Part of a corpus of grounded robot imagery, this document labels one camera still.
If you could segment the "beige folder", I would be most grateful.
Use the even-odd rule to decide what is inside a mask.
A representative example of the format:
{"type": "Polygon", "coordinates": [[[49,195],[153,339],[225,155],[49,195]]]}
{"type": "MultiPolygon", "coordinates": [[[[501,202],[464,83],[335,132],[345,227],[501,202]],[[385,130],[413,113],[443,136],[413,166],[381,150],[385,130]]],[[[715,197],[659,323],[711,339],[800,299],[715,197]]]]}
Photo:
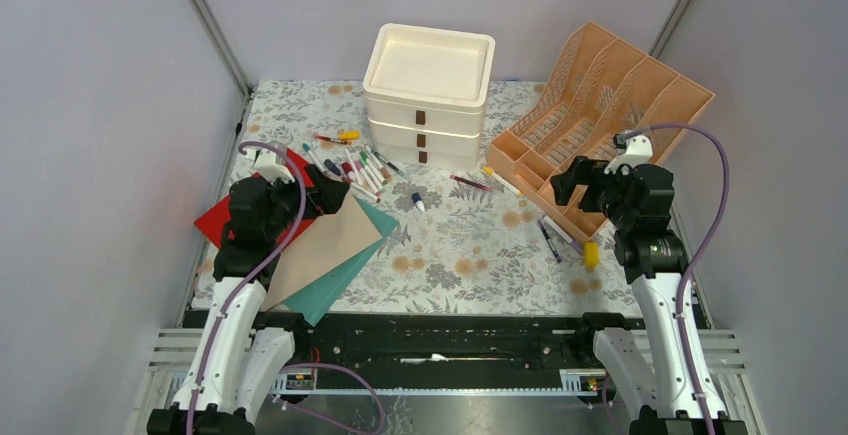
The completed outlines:
{"type": "Polygon", "coordinates": [[[346,196],[338,213],[315,219],[282,251],[261,305],[263,311],[285,308],[281,306],[284,299],[381,238],[356,198],[346,196]]]}

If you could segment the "teal folder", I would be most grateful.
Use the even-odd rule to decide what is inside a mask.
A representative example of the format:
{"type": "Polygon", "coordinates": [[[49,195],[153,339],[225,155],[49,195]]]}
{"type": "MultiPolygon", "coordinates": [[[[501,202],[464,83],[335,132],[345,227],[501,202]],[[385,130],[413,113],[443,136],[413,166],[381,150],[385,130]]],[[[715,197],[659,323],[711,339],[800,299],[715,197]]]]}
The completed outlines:
{"type": "Polygon", "coordinates": [[[332,305],[397,227],[398,222],[390,215],[358,198],[356,201],[381,238],[281,302],[281,306],[301,314],[312,326],[330,311],[332,305]]]}

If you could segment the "red folder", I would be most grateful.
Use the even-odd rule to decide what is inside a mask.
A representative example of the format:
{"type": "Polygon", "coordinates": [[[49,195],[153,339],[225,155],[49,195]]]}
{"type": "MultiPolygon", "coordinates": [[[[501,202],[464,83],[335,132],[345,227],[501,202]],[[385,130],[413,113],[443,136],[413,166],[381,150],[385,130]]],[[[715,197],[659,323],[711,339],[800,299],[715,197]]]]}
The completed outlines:
{"type": "MultiPolygon", "coordinates": [[[[304,158],[297,152],[292,151],[291,149],[287,150],[287,156],[291,161],[293,161],[297,165],[298,169],[301,172],[301,175],[304,178],[304,181],[306,182],[307,189],[312,189],[314,187],[314,183],[312,182],[310,175],[306,171],[306,166],[312,164],[312,161],[308,158],[304,158]]],[[[230,197],[225,196],[222,200],[220,200],[216,205],[210,208],[206,213],[201,215],[194,222],[196,228],[208,239],[209,243],[215,248],[221,247],[224,225],[230,221],[229,200],[230,197]]],[[[294,243],[294,241],[313,224],[315,219],[316,211],[313,209],[310,203],[307,203],[303,219],[298,228],[294,231],[294,236],[291,239],[291,243],[294,243]]]]}

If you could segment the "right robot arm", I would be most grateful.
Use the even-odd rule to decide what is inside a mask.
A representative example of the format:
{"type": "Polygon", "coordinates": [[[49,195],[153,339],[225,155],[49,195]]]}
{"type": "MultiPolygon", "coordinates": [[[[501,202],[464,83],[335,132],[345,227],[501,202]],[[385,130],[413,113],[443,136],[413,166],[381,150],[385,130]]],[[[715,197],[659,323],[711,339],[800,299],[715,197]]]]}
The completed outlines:
{"type": "Polygon", "coordinates": [[[613,167],[585,156],[550,180],[555,201],[586,191],[580,210],[614,226],[615,257],[640,307],[649,359],[619,315],[586,314],[573,341],[583,365],[602,365],[628,409],[630,434],[745,434],[718,393],[694,320],[690,263],[670,229],[673,175],[653,164],[613,167]]]}

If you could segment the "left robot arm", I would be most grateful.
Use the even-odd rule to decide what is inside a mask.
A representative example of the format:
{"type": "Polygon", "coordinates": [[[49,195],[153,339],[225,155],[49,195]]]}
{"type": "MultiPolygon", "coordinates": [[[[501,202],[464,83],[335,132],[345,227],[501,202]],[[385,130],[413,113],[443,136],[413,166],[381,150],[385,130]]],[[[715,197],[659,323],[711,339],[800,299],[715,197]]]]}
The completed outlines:
{"type": "Polygon", "coordinates": [[[290,182],[242,179],[216,206],[223,222],[212,306],[184,383],[169,407],[151,412],[147,433],[253,434],[278,370],[309,356],[311,342],[296,329],[252,329],[282,249],[337,213],[349,191],[312,164],[294,173],[290,182]]]}

